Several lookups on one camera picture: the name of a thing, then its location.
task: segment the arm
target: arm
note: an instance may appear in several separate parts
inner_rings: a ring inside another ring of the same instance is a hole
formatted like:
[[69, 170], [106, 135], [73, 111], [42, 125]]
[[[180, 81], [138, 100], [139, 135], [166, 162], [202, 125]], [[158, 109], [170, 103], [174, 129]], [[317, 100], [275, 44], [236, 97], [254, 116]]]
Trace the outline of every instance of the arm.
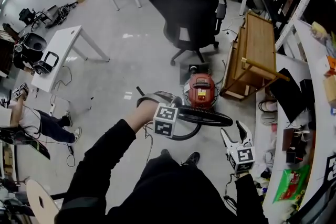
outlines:
[[21, 115], [22, 115], [22, 109], [23, 109], [23, 102], [26, 98], [26, 93], [24, 91], [22, 91], [22, 94], [20, 95], [19, 99], [17, 100], [17, 104], [15, 105], [15, 107], [12, 108], [12, 114], [10, 117], [10, 127], [18, 127], [19, 126], [19, 122], [21, 119]]
[[249, 223], [251, 219], [258, 223], [268, 223], [260, 203], [257, 189], [250, 174], [242, 174], [236, 181], [237, 218], [239, 223]]
[[136, 132], [153, 120], [157, 106], [152, 101], [143, 101], [131, 115], [120, 120], [86, 151], [55, 223], [100, 223], [99, 220], [105, 216], [105, 195], [110, 186], [111, 170], [135, 140]]

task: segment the red object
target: red object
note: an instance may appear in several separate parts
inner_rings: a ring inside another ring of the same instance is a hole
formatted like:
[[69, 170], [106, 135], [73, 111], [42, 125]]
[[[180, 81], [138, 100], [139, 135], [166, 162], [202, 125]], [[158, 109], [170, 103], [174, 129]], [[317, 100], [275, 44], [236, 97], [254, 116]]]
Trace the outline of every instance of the red object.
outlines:
[[209, 109], [215, 99], [215, 83], [208, 74], [191, 75], [188, 99], [191, 106]]

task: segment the sneaker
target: sneaker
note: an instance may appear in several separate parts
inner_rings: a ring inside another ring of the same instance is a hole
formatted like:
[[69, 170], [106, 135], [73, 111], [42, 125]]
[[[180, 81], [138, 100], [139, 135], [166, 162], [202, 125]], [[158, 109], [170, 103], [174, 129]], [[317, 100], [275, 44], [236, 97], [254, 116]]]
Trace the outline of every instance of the sneaker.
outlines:
[[75, 141], [72, 143], [72, 145], [76, 144], [76, 142], [78, 141], [78, 139], [82, 135], [82, 128], [78, 127], [77, 129], [75, 129], [75, 131], [73, 132], [73, 134], [75, 136]]
[[189, 164], [197, 165], [198, 162], [200, 161], [200, 157], [201, 157], [200, 153], [195, 151], [188, 157], [188, 159], [182, 165], [189, 165]]
[[168, 155], [168, 156], [171, 156], [170, 155], [170, 152], [168, 150], [166, 150], [165, 148], [163, 150], [161, 150], [161, 155]]
[[70, 111], [69, 110], [67, 110], [65, 112], [65, 117], [67, 117], [68, 120], [69, 120], [69, 122], [70, 122], [69, 127], [72, 127], [72, 119], [71, 119], [71, 115], [70, 115]]

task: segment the jeans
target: jeans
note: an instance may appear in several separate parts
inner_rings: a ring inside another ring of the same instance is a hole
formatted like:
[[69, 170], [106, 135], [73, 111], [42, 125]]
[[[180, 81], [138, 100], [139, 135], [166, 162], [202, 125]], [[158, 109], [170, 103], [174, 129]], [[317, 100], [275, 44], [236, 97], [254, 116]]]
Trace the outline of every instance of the jeans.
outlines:
[[66, 116], [63, 116], [61, 119], [49, 116], [49, 114], [37, 110], [41, 115], [41, 133], [45, 136], [49, 136], [52, 139], [65, 142], [73, 143], [75, 141], [75, 135], [73, 133], [64, 130], [64, 126], [69, 126], [70, 121]]

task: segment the black shoe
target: black shoe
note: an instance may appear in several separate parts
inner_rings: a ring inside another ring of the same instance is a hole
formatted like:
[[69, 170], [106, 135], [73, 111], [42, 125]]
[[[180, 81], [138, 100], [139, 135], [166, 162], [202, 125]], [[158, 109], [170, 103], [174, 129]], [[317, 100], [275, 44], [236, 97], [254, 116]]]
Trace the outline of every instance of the black shoe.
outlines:
[[200, 153], [195, 151], [188, 157], [188, 159], [182, 165], [189, 165], [189, 164], [197, 165], [198, 162], [200, 161], [200, 157], [201, 157]]
[[168, 155], [169, 157], [171, 157], [170, 152], [166, 150], [165, 148], [161, 150], [161, 155]]

